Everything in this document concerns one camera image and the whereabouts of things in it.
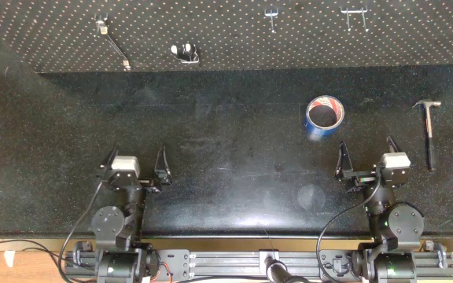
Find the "hammer handle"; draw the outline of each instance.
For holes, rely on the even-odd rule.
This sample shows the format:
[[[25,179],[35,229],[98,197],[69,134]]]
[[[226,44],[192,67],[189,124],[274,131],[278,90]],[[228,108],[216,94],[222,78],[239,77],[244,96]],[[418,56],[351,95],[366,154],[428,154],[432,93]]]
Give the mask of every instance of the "hammer handle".
[[[430,171],[436,170],[436,152],[434,149],[433,138],[427,137],[428,149],[428,169]]]

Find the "hammer head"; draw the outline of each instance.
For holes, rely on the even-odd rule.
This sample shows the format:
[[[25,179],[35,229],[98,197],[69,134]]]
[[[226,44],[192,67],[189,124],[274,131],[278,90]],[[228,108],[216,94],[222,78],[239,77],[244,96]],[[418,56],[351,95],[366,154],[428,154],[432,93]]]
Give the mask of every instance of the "hammer head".
[[[421,99],[420,101],[417,101],[417,103],[415,103],[413,107],[417,106],[417,105],[424,105],[424,108],[429,108],[431,106],[441,106],[441,101],[432,101],[431,99]]]

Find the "black table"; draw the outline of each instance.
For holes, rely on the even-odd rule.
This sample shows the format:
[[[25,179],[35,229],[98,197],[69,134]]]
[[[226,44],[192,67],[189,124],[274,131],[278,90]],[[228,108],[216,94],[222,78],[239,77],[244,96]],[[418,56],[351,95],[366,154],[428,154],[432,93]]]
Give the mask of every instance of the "black table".
[[[369,170],[388,134],[413,165],[397,199],[425,213],[426,236],[453,237],[453,66],[43,76],[11,66],[0,66],[0,237],[63,237],[113,144],[151,175],[162,142],[174,184],[148,197],[146,237],[316,237],[362,200],[333,180],[339,141]],[[305,108],[323,94],[341,100],[345,119],[308,141]],[[436,173],[422,108],[411,107],[428,97],[442,101],[432,109]],[[94,210],[115,199],[103,191]],[[77,231],[91,237],[90,220]],[[361,209],[329,231],[367,234]]]

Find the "roll of tape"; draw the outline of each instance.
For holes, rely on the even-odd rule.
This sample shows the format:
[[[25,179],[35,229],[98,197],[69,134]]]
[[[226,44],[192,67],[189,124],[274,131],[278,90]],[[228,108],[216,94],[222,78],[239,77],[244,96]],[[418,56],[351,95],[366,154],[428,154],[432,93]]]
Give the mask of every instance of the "roll of tape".
[[[314,107],[318,106],[331,108],[337,116],[337,122],[332,126],[323,127],[312,121],[310,111]],[[344,106],[335,97],[322,95],[320,97],[314,98],[314,100],[312,100],[311,103],[308,104],[307,111],[305,113],[305,127],[307,128],[310,135],[309,138],[312,140],[319,140],[322,137],[332,134],[344,120],[344,115]]]

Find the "pegboard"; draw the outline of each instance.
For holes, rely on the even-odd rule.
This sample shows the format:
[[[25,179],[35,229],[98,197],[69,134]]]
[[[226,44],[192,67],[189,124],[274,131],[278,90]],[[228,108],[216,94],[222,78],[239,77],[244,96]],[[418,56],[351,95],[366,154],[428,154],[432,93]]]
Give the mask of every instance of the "pegboard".
[[[453,1],[0,0],[0,39],[36,72],[123,71],[95,14],[140,72],[453,64]],[[186,42],[200,64],[172,56]]]

